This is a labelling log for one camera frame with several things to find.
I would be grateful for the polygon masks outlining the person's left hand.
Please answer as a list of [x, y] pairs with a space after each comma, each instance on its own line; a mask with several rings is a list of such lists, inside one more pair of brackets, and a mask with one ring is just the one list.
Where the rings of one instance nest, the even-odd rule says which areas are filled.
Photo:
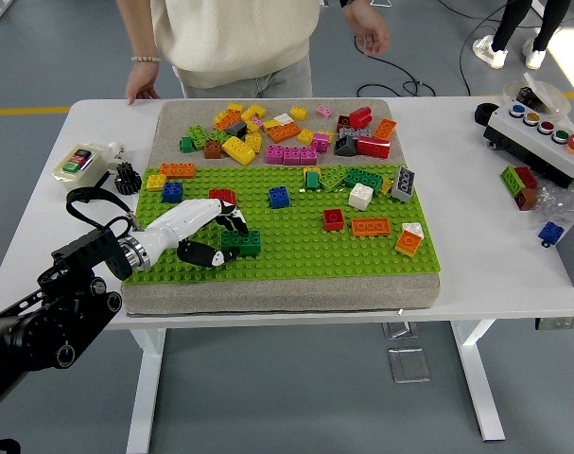
[[342, 7], [347, 25], [354, 33], [357, 46], [367, 56], [385, 53], [390, 44], [390, 32], [383, 16], [370, 1], [347, 1]]

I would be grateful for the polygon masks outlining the person's right hand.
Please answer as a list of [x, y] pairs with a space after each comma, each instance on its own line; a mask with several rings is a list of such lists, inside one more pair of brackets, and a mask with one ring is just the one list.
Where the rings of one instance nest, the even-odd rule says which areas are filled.
[[133, 64], [125, 92], [129, 105], [137, 99], [160, 98], [155, 90], [159, 69], [160, 63], [156, 61], [137, 61]]

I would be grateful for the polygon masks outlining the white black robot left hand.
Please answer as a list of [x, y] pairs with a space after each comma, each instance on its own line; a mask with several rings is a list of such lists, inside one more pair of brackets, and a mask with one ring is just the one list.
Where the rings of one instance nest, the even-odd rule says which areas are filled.
[[242, 235], [249, 233], [246, 220], [233, 204], [220, 199], [196, 199], [181, 202], [164, 213], [143, 231], [134, 231], [122, 240], [122, 248], [135, 270], [155, 265], [160, 255], [176, 249], [180, 260], [203, 267], [219, 267], [239, 255], [239, 249], [216, 250], [189, 239], [200, 228], [216, 221]]

